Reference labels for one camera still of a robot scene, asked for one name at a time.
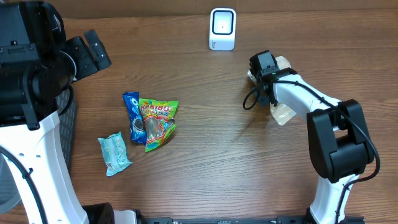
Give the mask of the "blue Oreo packet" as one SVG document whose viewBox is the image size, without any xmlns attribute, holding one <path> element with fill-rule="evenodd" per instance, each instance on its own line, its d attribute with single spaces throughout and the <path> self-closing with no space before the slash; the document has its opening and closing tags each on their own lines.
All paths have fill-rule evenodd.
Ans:
<svg viewBox="0 0 398 224">
<path fill-rule="evenodd" d="M 129 114 L 131 141 L 138 144 L 146 144 L 146 130 L 139 110 L 139 92 L 125 92 L 123 100 Z"/>
</svg>

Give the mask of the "green Haribo gummy bag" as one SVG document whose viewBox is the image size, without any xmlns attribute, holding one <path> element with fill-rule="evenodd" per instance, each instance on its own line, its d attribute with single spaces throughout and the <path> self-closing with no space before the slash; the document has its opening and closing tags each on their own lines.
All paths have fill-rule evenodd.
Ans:
<svg viewBox="0 0 398 224">
<path fill-rule="evenodd" d="M 139 109 L 146 128 L 146 152 L 161 146 L 174 131 L 179 101 L 139 99 Z"/>
</svg>

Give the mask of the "teal snack packet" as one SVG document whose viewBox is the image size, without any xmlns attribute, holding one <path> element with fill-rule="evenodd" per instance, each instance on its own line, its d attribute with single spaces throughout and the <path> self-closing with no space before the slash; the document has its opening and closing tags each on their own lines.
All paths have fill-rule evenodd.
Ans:
<svg viewBox="0 0 398 224">
<path fill-rule="evenodd" d="M 111 177 L 129 167 L 132 162 L 127 157 L 126 145 L 121 132 L 107 138 L 98 138 L 106 165 L 106 176 Z"/>
</svg>

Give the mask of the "beige pastry snack bag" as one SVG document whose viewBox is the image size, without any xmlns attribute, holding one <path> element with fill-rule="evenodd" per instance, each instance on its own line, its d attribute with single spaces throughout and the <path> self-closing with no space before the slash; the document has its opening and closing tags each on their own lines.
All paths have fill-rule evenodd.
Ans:
<svg viewBox="0 0 398 224">
<path fill-rule="evenodd" d="M 292 119 L 294 112 L 287 105 L 276 100 L 273 84 L 287 75 L 297 72 L 291 68 L 290 62 L 283 56 L 274 57 L 269 51 L 258 53 L 249 59 L 248 76 L 254 84 L 252 90 L 243 101 L 245 110 L 252 109 L 257 103 L 270 106 L 272 117 L 283 126 Z"/>
</svg>

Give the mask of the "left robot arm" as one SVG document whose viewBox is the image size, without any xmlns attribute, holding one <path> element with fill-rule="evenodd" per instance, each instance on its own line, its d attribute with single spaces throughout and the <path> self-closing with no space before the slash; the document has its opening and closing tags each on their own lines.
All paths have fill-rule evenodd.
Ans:
<svg viewBox="0 0 398 224">
<path fill-rule="evenodd" d="M 135 211 L 82 205 L 62 153 L 57 96 L 111 65 L 93 30 L 68 39 L 47 2 L 1 4 L 1 154 L 30 223 L 136 223 Z"/>
</svg>

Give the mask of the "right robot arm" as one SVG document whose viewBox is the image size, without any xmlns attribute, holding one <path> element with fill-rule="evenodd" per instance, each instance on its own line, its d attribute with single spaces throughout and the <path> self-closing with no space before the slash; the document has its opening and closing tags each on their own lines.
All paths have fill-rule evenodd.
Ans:
<svg viewBox="0 0 398 224">
<path fill-rule="evenodd" d="M 306 214 L 279 217 L 277 222 L 364 223 L 363 217 L 345 215 L 352 186 L 374 178 L 381 168 L 361 105 L 323 94 L 269 50 L 253 55 L 249 66 L 254 87 L 248 95 L 255 103 L 285 105 L 306 121 L 310 160 L 318 174 L 315 198 Z"/>
</svg>

